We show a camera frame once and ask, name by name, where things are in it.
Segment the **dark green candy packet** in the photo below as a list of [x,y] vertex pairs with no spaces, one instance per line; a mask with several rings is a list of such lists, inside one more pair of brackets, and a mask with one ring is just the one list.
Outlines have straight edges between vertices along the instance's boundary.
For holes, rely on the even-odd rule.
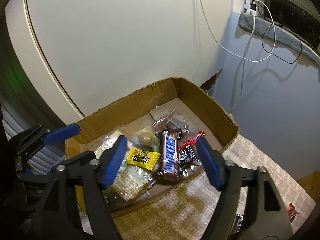
[[107,205],[111,205],[112,204],[112,194],[110,194],[110,192],[108,190],[103,190],[101,193],[102,193],[104,202]]

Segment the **yellow candy packet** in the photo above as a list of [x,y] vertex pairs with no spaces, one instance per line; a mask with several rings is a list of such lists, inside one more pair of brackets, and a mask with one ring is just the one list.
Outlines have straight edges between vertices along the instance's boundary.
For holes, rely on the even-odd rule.
[[150,152],[132,148],[126,157],[126,163],[152,171],[160,157],[158,152]]

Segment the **Snickers bar English label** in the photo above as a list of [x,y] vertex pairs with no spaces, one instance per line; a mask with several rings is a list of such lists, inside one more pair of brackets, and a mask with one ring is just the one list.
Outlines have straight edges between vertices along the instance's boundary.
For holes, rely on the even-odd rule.
[[162,131],[158,133],[160,139],[159,168],[154,173],[159,180],[182,181],[183,171],[178,159],[178,133]]

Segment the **clear red date pack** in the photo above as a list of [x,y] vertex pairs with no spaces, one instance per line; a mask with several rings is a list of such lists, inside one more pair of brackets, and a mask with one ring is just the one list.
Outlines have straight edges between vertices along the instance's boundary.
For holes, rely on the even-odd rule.
[[173,108],[170,112],[166,111],[159,117],[155,117],[155,122],[151,127],[157,132],[169,131],[170,133],[178,133],[179,151],[185,146],[196,145],[201,137],[205,137],[206,133],[194,124],[190,118]]

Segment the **black patterned snack packet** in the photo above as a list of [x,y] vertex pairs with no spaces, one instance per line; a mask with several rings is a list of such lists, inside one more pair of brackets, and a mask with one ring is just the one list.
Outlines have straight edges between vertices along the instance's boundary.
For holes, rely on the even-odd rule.
[[179,161],[179,165],[182,168],[187,168],[192,165],[195,165],[195,166],[201,165],[200,159],[197,157],[196,152],[194,151],[193,147],[190,145],[187,145],[185,146],[184,149],[180,150],[180,152],[178,153],[178,161]]

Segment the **brown egg vacuum pack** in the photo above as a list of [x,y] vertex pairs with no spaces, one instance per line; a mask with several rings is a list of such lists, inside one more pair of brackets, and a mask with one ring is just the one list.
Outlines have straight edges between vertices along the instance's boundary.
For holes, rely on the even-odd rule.
[[159,140],[156,132],[151,127],[139,129],[132,135],[132,142],[141,150],[158,152]]

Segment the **small red packet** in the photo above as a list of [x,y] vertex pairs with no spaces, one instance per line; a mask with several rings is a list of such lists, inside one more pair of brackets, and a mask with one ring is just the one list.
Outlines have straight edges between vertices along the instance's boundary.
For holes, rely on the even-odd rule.
[[287,214],[288,214],[290,222],[292,223],[295,220],[295,217],[299,214],[299,212],[296,210],[294,205],[292,203],[290,203],[288,205]]

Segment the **plaid beige tablecloth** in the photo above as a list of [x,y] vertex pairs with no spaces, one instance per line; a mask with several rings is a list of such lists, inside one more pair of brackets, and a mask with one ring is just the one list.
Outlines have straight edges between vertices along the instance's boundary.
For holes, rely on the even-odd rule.
[[[213,150],[204,137],[197,140],[196,147],[210,184],[221,192],[201,239],[317,239],[319,204],[293,234],[286,207],[264,166],[256,170],[239,167],[233,161],[225,160],[219,151]],[[94,197],[93,202],[89,202],[85,179],[83,191],[93,231],[93,235],[84,232],[86,239],[124,239],[100,190],[95,188],[98,186],[89,189]],[[243,186],[248,187],[244,219],[240,231],[230,235]]]

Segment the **brown cardboard box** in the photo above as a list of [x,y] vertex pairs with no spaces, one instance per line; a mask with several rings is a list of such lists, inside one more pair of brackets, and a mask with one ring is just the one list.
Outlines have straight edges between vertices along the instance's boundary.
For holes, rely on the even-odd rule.
[[80,133],[66,141],[71,158],[85,151],[97,157],[117,138],[128,140],[114,183],[107,189],[113,217],[138,210],[202,172],[191,155],[179,161],[186,143],[202,135],[224,151],[239,133],[229,115],[195,84],[168,78],[139,89],[78,122]]

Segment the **grey windowsill mat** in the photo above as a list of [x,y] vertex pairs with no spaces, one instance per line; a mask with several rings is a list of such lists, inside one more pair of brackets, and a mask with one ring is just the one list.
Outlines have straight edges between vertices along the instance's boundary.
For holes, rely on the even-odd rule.
[[[262,18],[255,17],[255,29],[253,34],[260,37],[274,40],[273,27],[270,22],[263,20]],[[253,16],[242,12],[239,16],[238,26],[251,32],[253,28]],[[287,48],[293,49],[297,52],[304,54],[310,61],[313,62],[315,68],[319,69],[319,54],[312,50],[305,42],[295,35],[289,33],[287,30],[275,26],[276,29],[276,44],[281,44]]]

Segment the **white power strip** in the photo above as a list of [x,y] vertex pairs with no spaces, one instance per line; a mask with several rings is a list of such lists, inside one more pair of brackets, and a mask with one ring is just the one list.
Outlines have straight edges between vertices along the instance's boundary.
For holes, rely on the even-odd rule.
[[255,0],[245,0],[244,12],[252,16],[257,15],[257,6],[254,4]]

